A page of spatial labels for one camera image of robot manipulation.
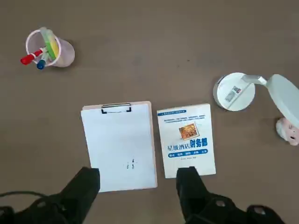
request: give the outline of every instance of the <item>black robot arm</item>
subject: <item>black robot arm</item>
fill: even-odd
[[[15,213],[11,207],[0,207],[0,224],[81,224],[100,190],[98,169],[83,167],[68,185],[55,195],[35,192],[8,192],[34,194],[41,198],[27,209]]]
[[[186,224],[284,224],[266,206],[251,205],[245,212],[230,198],[210,193],[195,167],[178,169],[177,191]]]

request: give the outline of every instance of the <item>red marker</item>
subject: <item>red marker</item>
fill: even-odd
[[[34,59],[36,59],[36,57],[38,57],[40,54],[44,53],[44,52],[47,52],[47,48],[44,47],[44,48],[40,48],[38,51],[34,52],[34,53],[31,53],[25,57],[23,57],[21,59],[21,62],[24,64],[24,65],[27,65],[29,63],[31,63]]]

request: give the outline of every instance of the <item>book cover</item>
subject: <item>book cover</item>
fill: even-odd
[[[178,168],[194,166],[199,175],[216,174],[209,104],[157,111],[164,171],[175,178]]]

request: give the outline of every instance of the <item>table surface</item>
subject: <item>table surface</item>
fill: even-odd
[[[207,188],[241,209],[272,207],[299,220],[299,150],[275,132],[281,113],[266,88],[241,112],[219,108],[214,83],[231,72],[278,73],[299,86],[298,1],[4,1],[0,8],[0,192],[59,192],[89,166],[80,110],[152,102],[158,187],[99,194],[85,223],[181,224],[175,179],[165,179],[159,109],[210,103],[217,174]],[[27,35],[40,26],[69,41],[69,68],[23,66]],[[0,204],[17,210],[35,198]]]

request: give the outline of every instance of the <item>yellow highlighter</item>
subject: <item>yellow highlighter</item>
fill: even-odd
[[[47,29],[47,36],[48,36],[51,48],[52,48],[52,50],[53,50],[53,52],[55,54],[55,57],[57,58],[58,54],[59,54],[59,47],[58,47],[58,44],[57,44],[57,42],[55,40],[55,36],[53,34],[53,31],[50,30],[50,29]]]

